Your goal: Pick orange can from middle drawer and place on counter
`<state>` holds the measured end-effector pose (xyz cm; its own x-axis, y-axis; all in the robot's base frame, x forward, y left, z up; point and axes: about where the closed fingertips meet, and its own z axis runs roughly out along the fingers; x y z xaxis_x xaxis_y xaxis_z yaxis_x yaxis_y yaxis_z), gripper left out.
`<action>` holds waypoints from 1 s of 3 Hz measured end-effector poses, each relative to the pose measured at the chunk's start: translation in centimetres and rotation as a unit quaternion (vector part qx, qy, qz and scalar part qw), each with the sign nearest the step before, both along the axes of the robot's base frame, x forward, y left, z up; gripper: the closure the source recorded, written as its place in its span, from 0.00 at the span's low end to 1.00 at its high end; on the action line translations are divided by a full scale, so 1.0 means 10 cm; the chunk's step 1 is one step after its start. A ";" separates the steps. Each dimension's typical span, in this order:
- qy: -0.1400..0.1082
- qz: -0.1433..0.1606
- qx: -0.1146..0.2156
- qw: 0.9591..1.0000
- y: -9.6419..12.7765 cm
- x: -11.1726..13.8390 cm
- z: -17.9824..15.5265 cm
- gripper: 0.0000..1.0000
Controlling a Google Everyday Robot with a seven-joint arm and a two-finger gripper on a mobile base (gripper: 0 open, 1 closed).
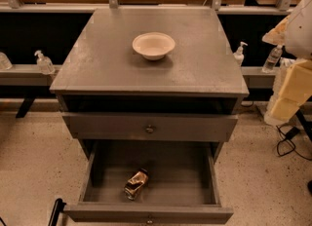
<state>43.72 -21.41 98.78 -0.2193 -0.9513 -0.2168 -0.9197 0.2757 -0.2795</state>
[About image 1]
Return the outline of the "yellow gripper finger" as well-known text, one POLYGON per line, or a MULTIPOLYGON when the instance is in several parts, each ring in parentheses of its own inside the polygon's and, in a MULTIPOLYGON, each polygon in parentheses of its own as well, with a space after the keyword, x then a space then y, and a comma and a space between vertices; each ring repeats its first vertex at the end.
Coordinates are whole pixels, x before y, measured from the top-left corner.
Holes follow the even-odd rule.
POLYGON ((283 122, 287 122, 298 110, 297 102, 273 96, 268 105, 268 114, 271 118, 283 122))
POLYGON ((310 98, 312 95, 312 60, 300 58, 287 69, 279 95, 297 105, 302 105, 310 98))

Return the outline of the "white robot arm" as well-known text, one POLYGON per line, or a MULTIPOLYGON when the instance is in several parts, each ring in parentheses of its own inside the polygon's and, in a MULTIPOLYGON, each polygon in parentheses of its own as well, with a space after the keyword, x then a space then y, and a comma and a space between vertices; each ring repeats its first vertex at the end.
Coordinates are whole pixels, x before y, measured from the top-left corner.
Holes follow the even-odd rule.
POLYGON ((293 64, 275 77, 274 94, 264 115, 266 124, 279 126, 287 123, 312 96, 312 0, 301 0, 262 41, 282 45, 296 57, 293 64))

